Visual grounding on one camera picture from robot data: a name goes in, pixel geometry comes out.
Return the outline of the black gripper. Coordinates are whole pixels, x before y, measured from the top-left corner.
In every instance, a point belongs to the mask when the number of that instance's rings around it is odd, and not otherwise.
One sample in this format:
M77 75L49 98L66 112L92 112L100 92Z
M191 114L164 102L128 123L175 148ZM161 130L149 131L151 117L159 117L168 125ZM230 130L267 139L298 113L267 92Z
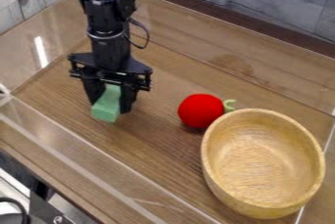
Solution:
M70 75L84 82L84 89L92 104L102 96L106 85L121 86L121 113L129 113L139 91L151 90L152 68L132 54L131 34L90 35L92 51L73 53Z

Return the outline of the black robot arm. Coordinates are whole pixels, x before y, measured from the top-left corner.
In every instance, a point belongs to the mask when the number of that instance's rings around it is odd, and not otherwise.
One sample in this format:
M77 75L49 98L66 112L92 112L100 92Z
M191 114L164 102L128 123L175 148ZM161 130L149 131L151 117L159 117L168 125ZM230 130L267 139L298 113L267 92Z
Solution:
M137 43L132 40L131 26L143 26L133 19L137 0L80 0L86 15L86 35L92 50L69 55L70 75L84 83L93 104L104 98L110 85L120 89L117 109L128 113L139 92L151 89L153 69L132 53Z

